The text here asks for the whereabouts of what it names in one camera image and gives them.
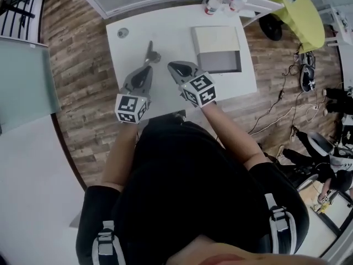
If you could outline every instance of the person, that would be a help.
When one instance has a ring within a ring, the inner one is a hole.
[[[250,135],[214,103],[201,111],[225,148],[182,116],[151,119],[137,143],[138,126],[120,125],[101,183],[85,192],[79,263],[97,264],[93,243],[112,222],[119,265],[326,264],[271,254],[264,194],[294,217],[295,251],[308,232],[307,208]]]
[[[324,115],[328,113],[338,112],[353,115],[353,97],[352,88],[349,91],[344,91],[337,88],[327,88],[322,91],[322,95],[330,99],[336,99],[337,102],[329,102],[324,110]]]
[[[279,156],[285,156],[296,166],[310,169],[311,174],[318,174],[317,180],[324,184],[318,200],[321,201],[330,189],[341,192],[350,190],[351,197],[353,198],[353,189],[351,188],[353,173],[345,170],[338,170],[335,173],[330,165],[330,156],[322,156],[317,152],[310,144],[308,135],[305,132],[299,131],[295,126],[292,127],[292,130],[294,131],[293,135],[303,143],[311,157],[302,155],[291,149],[282,148],[284,146],[280,147]]]

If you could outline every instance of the shoe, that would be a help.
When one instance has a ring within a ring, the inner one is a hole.
[[[303,65],[301,69],[300,75],[300,86],[304,92],[309,92],[315,89],[315,79],[314,72],[312,66]]]
[[[297,126],[292,126],[292,131],[291,131],[291,136],[290,136],[291,142],[295,141],[295,139],[297,137],[297,132],[299,132]]]
[[[276,159],[279,160],[281,157],[283,157],[283,150],[285,149],[285,146],[284,145],[281,145],[279,148],[278,148],[278,152],[277,152],[277,155],[276,155]]]
[[[173,113],[174,117],[181,119],[183,122],[186,120],[186,111],[180,110]]]

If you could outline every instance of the wooden floor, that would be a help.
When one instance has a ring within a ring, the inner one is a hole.
[[[156,6],[138,10],[138,13],[151,9],[156,9]],[[125,14],[114,20],[136,13]],[[118,87],[106,36],[107,22],[111,21],[102,20],[85,0],[45,0],[41,39],[50,48],[52,71],[62,109],[57,117],[71,156],[88,186],[99,181],[110,146],[119,132],[119,123],[114,113]],[[282,73],[287,72],[289,65],[293,63],[293,53],[297,50],[299,41],[288,29],[284,29],[281,41],[271,41],[265,37],[256,22],[246,27],[245,33],[258,91],[218,102],[218,105],[249,131],[257,118],[276,102],[284,83]],[[302,93],[297,101],[298,107],[322,102],[322,89],[337,87],[341,82],[336,48],[323,47],[314,53],[317,98],[315,92]],[[283,100],[274,106],[268,116],[259,121],[254,131],[261,130],[286,114],[295,106],[300,91],[299,75],[288,76]],[[308,123],[307,120],[316,113],[313,109],[307,111],[308,108],[309,106],[297,109],[294,123],[303,131],[313,129],[327,138],[334,135],[337,115],[323,117],[324,105],[321,105],[315,118]],[[276,155],[282,144],[303,151],[297,141],[289,143],[293,114],[294,109],[287,117],[254,135],[264,151]],[[188,120],[201,125],[214,135],[200,110],[188,111],[187,116]]]

